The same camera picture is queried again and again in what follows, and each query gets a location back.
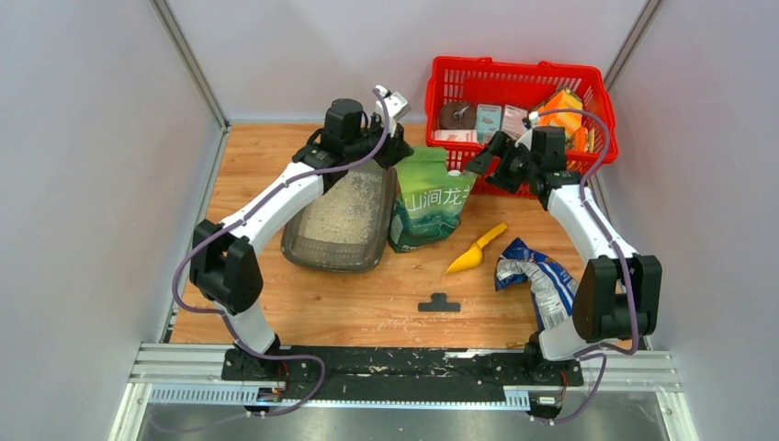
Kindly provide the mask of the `green litter bag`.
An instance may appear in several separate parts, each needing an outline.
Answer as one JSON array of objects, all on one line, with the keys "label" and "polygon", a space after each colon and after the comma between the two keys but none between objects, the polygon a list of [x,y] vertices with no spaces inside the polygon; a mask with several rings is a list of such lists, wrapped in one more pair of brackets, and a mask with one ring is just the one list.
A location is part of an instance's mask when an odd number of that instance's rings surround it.
[{"label": "green litter bag", "polygon": [[445,149],[423,146],[395,165],[398,194],[389,223],[394,252],[409,253],[443,241],[459,226],[477,176],[448,169],[446,159]]}]

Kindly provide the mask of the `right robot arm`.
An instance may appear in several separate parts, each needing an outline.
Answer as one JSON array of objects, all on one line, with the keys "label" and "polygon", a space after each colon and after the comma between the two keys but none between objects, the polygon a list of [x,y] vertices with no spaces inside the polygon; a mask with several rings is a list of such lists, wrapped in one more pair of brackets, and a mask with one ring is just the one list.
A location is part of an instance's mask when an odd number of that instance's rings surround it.
[{"label": "right robot arm", "polygon": [[659,315],[659,259],[640,254],[616,232],[581,173],[568,170],[565,140],[564,130],[554,126],[535,127],[519,140],[498,131],[465,166],[506,192],[528,185],[585,265],[572,315],[542,331],[536,338],[539,349],[524,359],[525,375],[538,385],[559,374],[561,360],[653,334]]}]

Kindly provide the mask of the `yellow plastic scoop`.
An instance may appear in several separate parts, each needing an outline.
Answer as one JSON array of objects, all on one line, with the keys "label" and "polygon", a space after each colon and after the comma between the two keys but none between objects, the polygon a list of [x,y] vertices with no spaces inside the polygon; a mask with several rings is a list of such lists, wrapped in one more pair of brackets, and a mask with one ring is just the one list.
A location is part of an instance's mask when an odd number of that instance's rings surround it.
[{"label": "yellow plastic scoop", "polygon": [[481,264],[483,261],[483,249],[508,230],[508,225],[504,222],[494,226],[489,231],[481,235],[470,248],[460,255],[445,271],[446,274],[470,270]]}]

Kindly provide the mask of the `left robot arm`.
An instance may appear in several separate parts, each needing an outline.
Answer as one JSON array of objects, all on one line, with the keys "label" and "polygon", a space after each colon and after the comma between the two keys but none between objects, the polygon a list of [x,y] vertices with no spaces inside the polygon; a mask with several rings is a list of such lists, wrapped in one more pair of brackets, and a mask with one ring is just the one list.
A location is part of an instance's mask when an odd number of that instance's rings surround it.
[{"label": "left robot arm", "polygon": [[409,112],[398,92],[376,87],[376,110],[339,98],[324,122],[292,156],[282,174],[243,208],[219,222],[201,221],[192,249],[175,271],[213,304],[210,314],[225,322],[235,343],[247,354],[245,368],[268,381],[280,370],[273,350],[277,334],[259,305],[264,281],[258,256],[273,236],[300,211],[328,193],[354,167],[373,162],[389,169],[413,154],[404,140],[401,119]]}]

